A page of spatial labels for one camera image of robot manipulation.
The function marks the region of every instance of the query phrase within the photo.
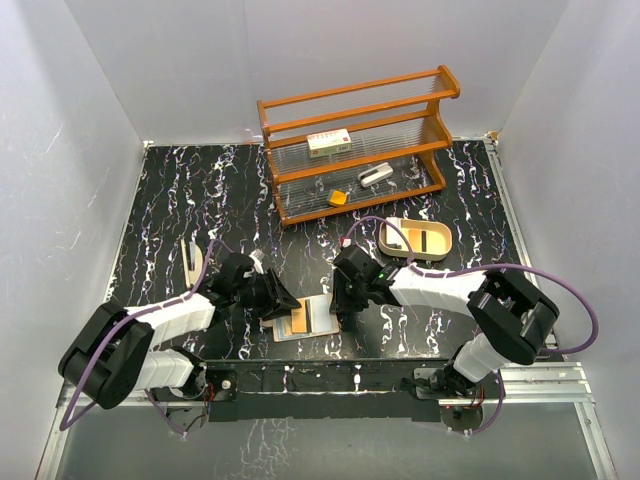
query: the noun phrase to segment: orange wooden rack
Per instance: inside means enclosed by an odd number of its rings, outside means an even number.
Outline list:
[[[445,180],[434,151],[451,147],[453,141],[440,118],[440,100],[459,95],[460,85],[441,65],[426,72],[258,101],[283,225],[442,190]],[[349,131],[352,150],[309,158],[306,136],[338,128]],[[396,186],[365,191],[357,183],[357,173],[380,162],[394,168]],[[402,170],[406,174],[408,168],[424,169],[426,180],[420,185],[407,182]],[[322,190],[324,183],[351,189],[354,195],[346,205],[331,207],[324,200],[328,194]]]

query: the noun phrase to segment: cable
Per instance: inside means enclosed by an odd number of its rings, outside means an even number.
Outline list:
[[[203,414],[201,414],[201,415],[198,415],[196,418],[194,418],[194,419],[191,421],[191,423],[189,424],[189,426],[188,426],[187,428],[185,428],[185,429],[184,429],[184,431],[185,431],[186,433],[189,433],[189,430],[191,430],[191,427],[193,427],[193,425],[194,425],[198,420],[200,420],[201,418],[205,418],[205,417],[207,417],[207,414],[206,414],[206,413],[203,413]]]
[[[140,318],[140,317],[142,317],[144,315],[148,315],[149,313],[157,312],[161,308],[170,307],[172,305],[177,305],[178,303],[185,302],[185,301],[189,300],[198,291],[198,288],[200,288],[200,284],[202,283],[202,280],[204,279],[205,272],[207,271],[207,267],[209,266],[209,259],[211,258],[211,253],[213,251],[213,246],[216,243],[220,244],[226,250],[231,252],[231,249],[222,240],[218,240],[218,239],[212,238],[211,241],[209,242],[209,246],[207,247],[207,253],[206,253],[205,257],[204,257],[202,271],[200,272],[200,276],[198,277],[198,280],[196,281],[196,283],[193,285],[193,288],[187,293],[187,295],[185,295],[184,297],[179,297],[179,298],[176,298],[176,299],[173,299],[173,300],[169,300],[169,301],[163,303],[162,305],[154,305],[153,307],[144,308],[144,309],[142,309],[142,310],[140,310],[140,311],[138,311],[136,313],[132,313],[130,315],[127,315],[122,320],[120,320],[118,323],[116,323],[111,330],[109,330],[109,333],[107,333],[105,335],[105,337],[102,339],[102,341],[98,345],[98,348],[96,348],[96,351],[93,353],[91,359],[89,360],[89,363],[87,363],[87,366],[84,369],[84,372],[82,373],[82,376],[80,377],[80,381],[76,385],[76,389],[73,392],[73,395],[71,396],[71,400],[69,401],[69,405],[67,405],[67,409],[65,410],[64,415],[62,416],[62,421],[60,422],[60,431],[67,430],[71,425],[73,425],[78,420],[80,420],[80,418],[82,418],[96,404],[95,401],[91,402],[89,405],[84,407],[80,411],[80,413],[78,413],[75,417],[73,417],[71,419],[69,418],[69,417],[71,417],[71,413],[76,408],[76,404],[78,403],[78,399],[80,398],[80,394],[82,393],[82,389],[84,388],[84,386],[87,383],[87,380],[89,379],[89,375],[91,375],[91,372],[93,371],[96,363],[98,362],[98,359],[100,358],[100,355],[102,355],[102,352],[109,345],[109,342],[113,339],[113,337],[115,337],[116,334],[120,330],[122,330],[129,322],[131,322],[132,320],[135,320],[136,318]],[[160,406],[155,402],[155,400],[153,400],[153,398],[151,397],[150,393],[148,391],[146,391],[146,393],[147,393],[147,397],[149,398],[151,403],[153,403],[154,406],[156,407],[156,410],[158,410],[160,413],[162,413],[162,415],[165,417],[165,419],[166,419],[167,423],[169,424],[169,426],[171,426],[172,428],[174,428],[173,426],[177,426],[169,418],[166,417],[164,412],[162,412],[162,409],[160,408]]]
[[[491,425],[493,425],[493,422],[496,421],[496,419],[498,418],[498,415],[500,415],[500,411],[502,410],[502,404],[504,403],[504,396],[505,396],[504,382],[502,381],[502,377],[500,376],[500,372],[495,372],[494,375],[496,377],[496,380],[498,381],[498,386],[500,387],[500,393],[498,394],[498,406],[496,407],[495,412],[493,412],[493,415],[491,415],[491,418],[489,420],[487,420],[487,423],[482,425],[477,430],[471,430],[471,433],[482,433],[482,432],[484,432]]]
[[[487,270],[500,270],[500,269],[511,269],[511,270],[519,270],[522,272],[529,272],[529,273],[533,273],[534,275],[538,275],[540,277],[546,278],[547,280],[551,280],[552,282],[556,283],[557,285],[560,285],[562,288],[564,288],[565,290],[569,291],[571,294],[573,294],[574,297],[576,297],[580,303],[582,303],[582,305],[584,306],[584,308],[587,310],[587,313],[589,314],[589,317],[591,318],[591,335],[589,335],[589,338],[587,338],[587,340],[578,345],[577,347],[571,347],[571,348],[541,348],[540,352],[541,353],[558,353],[558,354],[570,354],[570,353],[578,353],[581,352],[583,350],[586,350],[587,348],[589,348],[591,345],[593,345],[593,342],[596,341],[596,338],[598,338],[598,332],[600,331],[600,322],[598,321],[598,316],[596,315],[596,312],[593,310],[593,307],[591,306],[591,304],[588,302],[588,300],[580,293],[578,292],[573,286],[571,286],[569,283],[565,282],[564,280],[562,280],[559,277],[556,277],[555,275],[552,275],[550,273],[544,272],[542,270],[538,270],[537,268],[533,268],[533,267],[527,267],[525,265],[518,265],[518,264],[514,264],[514,263],[496,263],[493,265],[479,265],[476,267],[471,267],[471,268],[464,268],[462,270],[458,270],[455,272],[442,272],[442,273],[430,273],[430,272],[425,272],[424,270],[421,270],[420,268],[418,268],[416,265],[413,264],[413,260],[415,258],[415,253],[413,251],[413,249],[411,248],[411,244],[409,243],[409,240],[407,239],[407,237],[405,237],[404,233],[402,233],[402,231],[396,227],[393,223],[389,222],[387,219],[382,218],[382,217],[377,217],[377,216],[366,216],[366,217],[362,217],[360,220],[358,220],[357,222],[355,222],[351,228],[349,229],[349,231],[347,232],[345,238],[350,238],[351,235],[353,234],[353,231],[355,230],[355,228],[360,225],[362,222],[368,221],[368,220],[375,220],[381,223],[384,223],[387,228],[391,227],[393,228],[396,233],[398,233],[398,235],[400,235],[400,238],[402,238],[402,241],[407,245],[407,249],[409,250],[409,257],[407,258],[407,265],[409,266],[409,268],[411,269],[412,272],[421,275],[423,277],[426,278],[452,278],[452,277],[458,277],[460,275],[467,275],[469,273],[474,273],[474,272],[484,272]]]
[[[207,390],[207,386],[205,385],[204,387],[202,387],[202,390],[200,390],[200,393],[194,395],[193,397],[185,397],[184,395],[182,396],[183,400],[196,400],[200,397],[202,397],[202,395],[204,395],[204,392]]]
[[[481,390],[480,401],[474,405],[475,407],[479,407],[484,403],[484,387],[482,387],[480,390]]]
[[[151,392],[149,390],[145,390],[144,393],[147,394],[147,398],[149,399],[149,401],[151,402],[151,405],[153,405],[153,408],[156,409],[156,412],[158,412],[160,414],[160,416],[162,418],[164,418],[164,421],[167,422],[167,425],[169,425],[169,427],[176,433],[182,435],[183,437],[186,438],[187,436],[187,430],[184,430],[181,426],[179,426],[178,424],[176,424],[173,420],[171,420],[169,418],[169,415],[167,415],[167,413],[162,410],[162,407],[160,406],[160,404],[156,401],[155,398],[153,398],[153,395],[151,395]]]

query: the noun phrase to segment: marble tabletop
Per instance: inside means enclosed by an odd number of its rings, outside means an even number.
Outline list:
[[[147,151],[113,274],[110,294],[124,306],[159,302],[186,290],[180,239],[205,248],[214,231],[232,249],[259,248],[296,297],[331,293],[331,260],[340,237],[365,215],[439,221],[453,248],[433,268],[518,263],[518,255],[482,141],[456,141],[437,152],[447,187],[438,193],[378,205],[283,228],[258,145],[169,146]],[[378,259],[377,226],[363,224],[356,240]],[[214,250],[210,268],[224,260]],[[428,307],[371,304],[349,331],[275,343],[269,329],[241,309],[205,332],[178,337],[203,359],[447,358],[473,338],[471,318]]]

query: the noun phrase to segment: purple cable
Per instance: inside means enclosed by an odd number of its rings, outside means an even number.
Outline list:
[[[231,249],[222,240],[211,239],[211,241],[209,242],[209,246],[207,247],[207,254],[204,257],[204,261],[203,261],[203,265],[202,265],[202,271],[200,272],[200,276],[198,277],[198,280],[193,285],[193,287],[191,288],[189,293],[184,296],[184,298],[176,298],[176,299],[173,299],[173,300],[169,300],[168,302],[165,302],[162,305],[154,305],[153,307],[148,307],[148,308],[142,309],[142,310],[140,310],[140,311],[138,311],[136,313],[133,313],[131,315],[127,315],[122,320],[120,320],[118,323],[116,323],[111,330],[109,330],[109,333],[107,333],[107,335],[105,335],[105,337],[102,339],[102,341],[98,345],[98,348],[96,349],[96,351],[94,352],[93,356],[89,360],[89,363],[87,364],[86,368],[84,369],[84,372],[82,373],[82,376],[80,377],[80,381],[76,385],[76,390],[73,392],[73,395],[71,396],[71,400],[69,401],[69,405],[67,405],[67,409],[65,410],[64,415],[62,416],[62,421],[60,422],[60,431],[67,430],[71,425],[73,425],[78,420],[80,420],[80,418],[82,418],[82,416],[85,415],[89,410],[91,410],[91,408],[96,404],[95,401],[91,402],[89,405],[84,407],[80,411],[80,413],[78,413],[75,417],[73,417],[72,419],[69,419],[69,417],[71,416],[71,413],[76,408],[76,404],[78,403],[78,399],[80,398],[80,393],[82,393],[82,389],[86,385],[87,380],[89,379],[89,375],[91,375],[91,372],[93,371],[93,368],[95,367],[96,363],[98,363],[98,359],[100,358],[100,355],[102,355],[102,352],[104,351],[105,348],[107,348],[107,345],[113,339],[113,337],[115,337],[115,335],[120,330],[122,330],[122,328],[124,328],[129,322],[131,322],[132,320],[135,320],[136,318],[140,318],[140,317],[142,317],[144,315],[147,315],[149,313],[157,312],[161,308],[170,307],[172,305],[177,305],[178,303],[185,302],[185,301],[189,300],[198,291],[198,288],[200,287],[200,284],[202,283],[202,280],[204,279],[205,272],[207,271],[207,267],[209,266],[209,259],[211,258],[211,252],[213,251],[213,246],[216,243],[219,243],[225,249],[227,249],[229,252],[231,252]],[[151,403],[156,407],[156,409],[159,412],[161,412],[163,414],[163,416],[165,417],[165,419],[166,419],[167,423],[169,424],[169,426],[174,428],[175,424],[169,418],[166,417],[166,415],[162,412],[162,409],[160,409],[160,406],[155,402],[155,400],[153,400],[153,397],[151,397],[150,393],[148,391],[146,391],[146,393],[147,393],[147,397],[151,400]]]
[[[591,345],[593,345],[593,342],[596,341],[596,338],[598,338],[598,332],[600,331],[600,323],[598,322],[598,316],[596,315],[596,312],[593,310],[593,307],[591,306],[591,304],[587,301],[587,299],[584,297],[584,295],[582,295],[580,292],[578,292],[573,286],[571,286],[569,283],[565,282],[564,280],[562,280],[561,278],[556,277],[555,275],[552,275],[550,273],[544,272],[542,270],[538,270],[537,268],[533,268],[533,267],[527,267],[525,265],[518,265],[515,263],[496,263],[493,265],[479,265],[476,267],[471,267],[471,268],[464,268],[462,270],[458,270],[455,272],[442,272],[442,273],[429,273],[429,272],[425,272],[424,270],[421,270],[420,268],[418,268],[417,266],[413,265],[413,260],[415,258],[415,253],[413,251],[413,249],[411,248],[411,244],[409,243],[409,240],[407,239],[407,237],[405,237],[404,233],[402,233],[402,231],[396,227],[393,223],[389,222],[387,219],[382,218],[382,217],[376,217],[376,216],[367,216],[367,217],[362,217],[360,220],[358,220],[357,222],[355,222],[351,228],[349,229],[349,231],[347,232],[345,238],[350,238],[351,235],[353,234],[353,231],[355,230],[355,228],[360,225],[362,222],[368,221],[368,220],[375,220],[381,223],[384,223],[387,227],[391,227],[393,228],[396,233],[398,233],[398,235],[400,235],[400,238],[402,238],[402,241],[407,245],[407,249],[409,250],[409,257],[407,258],[407,264],[409,266],[409,268],[411,269],[412,272],[421,275],[423,277],[426,278],[452,278],[452,277],[459,277],[460,275],[467,275],[469,273],[474,273],[474,272],[485,272],[487,270],[500,270],[500,269],[510,269],[510,270],[520,270],[522,272],[529,272],[529,273],[533,273],[534,275],[538,275],[540,277],[544,277],[547,280],[551,280],[552,282],[560,285],[562,288],[564,288],[565,290],[569,291],[571,294],[573,294],[574,297],[576,297],[580,303],[582,303],[582,305],[584,306],[584,308],[587,310],[587,313],[589,314],[589,317],[591,318],[591,335],[589,335],[589,338],[587,338],[587,340],[582,343],[581,345],[578,345],[577,347],[571,347],[571,348],[542,348],[540,349],[540,352],[542,353],[559,353],[559,354],[570,354],[570,353],[578,353],[581,352],[583,350],[586,350],[587,348],[589,348]]]
[[[153,405],[153,408],[156,409],[156,412],[158,412],[160,416],[164,418],[164,421],[167,422],[167,425],[169,425],[169,427],[171,427],[171,429],[174,432],[182,435],[183,437],[186,437],[187,431],[184,428],[177,425],[173,420],[169,418],[169,416],[162,410],[162,407],[160,407],[158,402],[156,402],[156,399],[153,398],[153,395],[151,395],[151,392],[149,390],[145,390],[144,393],[147,394],[147,398],[151,402],[151,405]]]
[[[496,406],[496,411],[493,412],[493,415],[491,415],[491,418],[489,420],[487,420],[487,423],[482,425],[477,430],[472,430],[471,433],[482,433],[482,432],[484,432],[491,425],[493,425],[493,422],[496,421],[496,419],[498,418],[498,415],[500,415],[500,411],[502,410],[502,403],[504,402],[504,396],[505,396],[504,382],[502,381],[502,377],[500,376],[500,372],[496,372],[496,373],[494,373],[494,375],[496,376],[496,380],[498,381],[498,386],[500,387],[500,394],[498,395],[498,405]]]

